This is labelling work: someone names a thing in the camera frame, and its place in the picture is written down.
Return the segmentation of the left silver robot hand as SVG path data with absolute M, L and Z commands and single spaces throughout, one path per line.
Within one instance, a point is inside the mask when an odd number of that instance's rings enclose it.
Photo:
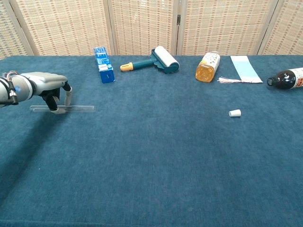
M 60 100 L 60 88 L 63 88 L 66 92 L 64 105 L 69 106 L 71 104 L 72 87 L 65 76 L 49 72 L 29 72 L 22 73 L 21 76 L 31 82 L 33 95 L 42 97 L 52 113 L 66 113 L 65 109 L 57 106 L 57 102 Z

